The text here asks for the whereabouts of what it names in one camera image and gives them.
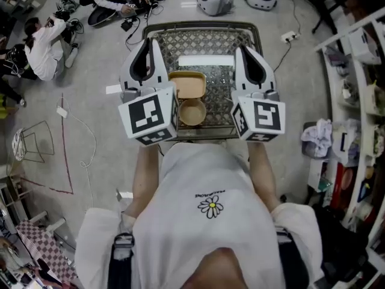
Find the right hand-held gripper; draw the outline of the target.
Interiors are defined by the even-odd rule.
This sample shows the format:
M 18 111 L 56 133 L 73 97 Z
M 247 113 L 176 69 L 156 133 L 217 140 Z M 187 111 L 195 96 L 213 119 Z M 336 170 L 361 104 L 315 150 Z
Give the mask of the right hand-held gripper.
M 274 71 L 263 56 L 248 46 L 240 46 L 235 52 L 235 84 L 231 117 L 239 139 L 269 142 L 284 134 L 286 107 L 275 91 Z

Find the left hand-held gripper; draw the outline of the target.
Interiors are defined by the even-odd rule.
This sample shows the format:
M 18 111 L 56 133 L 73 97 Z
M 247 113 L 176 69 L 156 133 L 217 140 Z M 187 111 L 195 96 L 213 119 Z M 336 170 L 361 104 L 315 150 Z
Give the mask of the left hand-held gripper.
M 135 99 L 120 105 L 119 113 L 127 137 L 142 146 L 177 137 L 177 91 L 175 83 L 167 81 L 168 73 L 158 41 L 154 38 L 140 41 L 120 69 L 120 84 L 122 90 L 146 87 L 139 90 Z

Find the round brown paper bowl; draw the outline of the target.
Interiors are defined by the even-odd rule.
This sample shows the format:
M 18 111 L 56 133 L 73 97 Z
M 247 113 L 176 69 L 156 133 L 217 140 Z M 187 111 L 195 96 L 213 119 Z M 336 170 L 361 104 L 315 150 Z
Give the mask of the round brown paper bowl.
M 179 106 L 179 119 L 185 125 L 197 126 L 206 117 L 206 107 L 199 99 L 187 99 Z

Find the person's right forearm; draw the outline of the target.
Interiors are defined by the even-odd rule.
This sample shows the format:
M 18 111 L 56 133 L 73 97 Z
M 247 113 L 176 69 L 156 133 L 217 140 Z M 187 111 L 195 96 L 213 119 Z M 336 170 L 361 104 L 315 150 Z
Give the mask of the person's right forearm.
M 247 143 L 250 165 L 250 178 L 254 191 L 265 204 L 269 212 L 281 202 L 276 194 L 276 181 L 263 143 Z

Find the person's left forearm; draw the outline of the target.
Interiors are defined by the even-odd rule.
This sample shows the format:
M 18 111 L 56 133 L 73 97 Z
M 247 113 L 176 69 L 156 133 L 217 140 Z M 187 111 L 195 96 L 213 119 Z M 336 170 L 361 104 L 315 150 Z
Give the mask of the person's left forearm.
M 133 199 L 123 214 L 137 218 L 152 200 L 159 186 L 158 145 L 140 147 L 132 184 Z

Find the white power strip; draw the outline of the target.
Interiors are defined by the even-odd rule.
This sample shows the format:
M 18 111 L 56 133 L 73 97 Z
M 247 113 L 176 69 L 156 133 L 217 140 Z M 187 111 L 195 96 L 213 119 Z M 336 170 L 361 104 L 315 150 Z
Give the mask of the white power strip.
M 289 31 L 283 35 L 281 35 L 281 41 L 284 43 L 290 43 L 293 40 L 296 40 L 300 37 L 300 33 L 295 33 L 294 31 Z

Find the black equipment bag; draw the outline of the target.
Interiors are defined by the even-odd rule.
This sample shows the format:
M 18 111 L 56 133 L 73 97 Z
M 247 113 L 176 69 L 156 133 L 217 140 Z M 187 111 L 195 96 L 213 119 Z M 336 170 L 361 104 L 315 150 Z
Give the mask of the black equipment bag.
M 145 10 L 150 11 L 151 9 L 156 8 L 161 1 L 164 0 L 125 0 L 129 5 L 133 5 L 133 7 L 137 10 Z

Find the crumpled white plastic bag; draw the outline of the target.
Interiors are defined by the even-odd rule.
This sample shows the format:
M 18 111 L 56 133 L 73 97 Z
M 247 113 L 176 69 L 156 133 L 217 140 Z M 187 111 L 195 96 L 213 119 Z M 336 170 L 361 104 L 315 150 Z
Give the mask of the crumpled white plastic bag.
M 316 160 L 326 159 L 332 146 L 331 120 L 306 122 L 300 140 L 303 155 Z

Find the white shelf unit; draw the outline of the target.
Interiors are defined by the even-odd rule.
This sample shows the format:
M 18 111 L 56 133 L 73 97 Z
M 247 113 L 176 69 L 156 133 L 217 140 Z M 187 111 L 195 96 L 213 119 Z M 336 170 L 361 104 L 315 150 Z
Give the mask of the white shelf unit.
M 360 132 L 360 156 L 350 204 L 341 213 L 342 225 L 368 238 L 367 266 L 334 289 L 374 289 L 385 279 L 385 7 L 355 21 L 343 13 L 333 17 L 337 33 L 316 46 L 325 64 L 331 97 L 333 130 L 342 126 Z M 353 56 L 349 35 L 364 28 L 375 40 L 381 64 L 368 65 Z M 331 157 L 326 177 L 331 182 L 325 204 L 330 206 L 338 162 Z

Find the white printed shopping bag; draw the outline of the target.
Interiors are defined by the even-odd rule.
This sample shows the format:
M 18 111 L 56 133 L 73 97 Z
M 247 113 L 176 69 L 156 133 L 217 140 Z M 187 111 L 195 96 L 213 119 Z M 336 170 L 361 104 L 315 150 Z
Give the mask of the white printed shopping bag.
M 333 158 L 345 167 L 354 167 L 359 163 L 360 132 L 357 129 L 340 126 L 332 133 Z

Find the white cardboard box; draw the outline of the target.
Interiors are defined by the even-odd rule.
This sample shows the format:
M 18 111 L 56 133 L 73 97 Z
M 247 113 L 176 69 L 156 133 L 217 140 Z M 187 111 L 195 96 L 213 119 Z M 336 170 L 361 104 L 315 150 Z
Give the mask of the white cardboard box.
M 358 28 L 349 35 L 353 56 L 368 65 L 380 65 L 381 57 L 375 40 L 364 28 Z

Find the yellow-green table cloth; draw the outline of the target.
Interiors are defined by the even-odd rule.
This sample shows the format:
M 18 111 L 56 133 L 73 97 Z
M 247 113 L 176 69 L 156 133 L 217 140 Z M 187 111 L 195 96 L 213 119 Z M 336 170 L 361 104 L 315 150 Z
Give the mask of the yellow-green table cloth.
M 14 107 L 10 107 L 7 105 L 7 97 L 6 95 L 0 94 L 0 120 L 5 119 L 15 110 Z

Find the person's white flower-print t-shirt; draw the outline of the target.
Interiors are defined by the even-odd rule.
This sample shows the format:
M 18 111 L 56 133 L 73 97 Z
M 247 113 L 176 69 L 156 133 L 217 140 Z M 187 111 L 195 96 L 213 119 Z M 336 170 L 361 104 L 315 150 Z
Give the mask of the person's white flower-print t-shirt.
M 269 212 L 249 161 L 218 144 L 174 144 L 148 206 L 137 218 L 123 212 L 86 212 L 75 252 L 84 289 L 181 289 L 219 248 L 233 250 L 248 289 L 308 289 L 322 276 L 313 208 Z

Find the person's neck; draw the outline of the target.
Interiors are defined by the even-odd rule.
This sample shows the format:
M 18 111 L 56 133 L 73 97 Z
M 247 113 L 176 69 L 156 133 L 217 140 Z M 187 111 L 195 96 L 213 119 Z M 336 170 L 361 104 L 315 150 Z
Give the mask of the person's neck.
M 229 248 L 204 256 L 181 289 L 248 289 L 237 257 Z

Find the checkered table cloth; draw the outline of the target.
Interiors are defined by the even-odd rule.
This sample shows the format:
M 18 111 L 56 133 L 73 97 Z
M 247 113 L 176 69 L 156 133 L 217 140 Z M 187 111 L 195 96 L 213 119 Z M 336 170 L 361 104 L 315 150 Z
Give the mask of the checkered table cloth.
M 49 232 L 33 225 L 29 220 L 20 222 L 16 226 L 16 231 L 32 258 L 35 261 L 42 259 L 59 281 L 70 282 L 77 278 L 75 269 L 69 266 Z

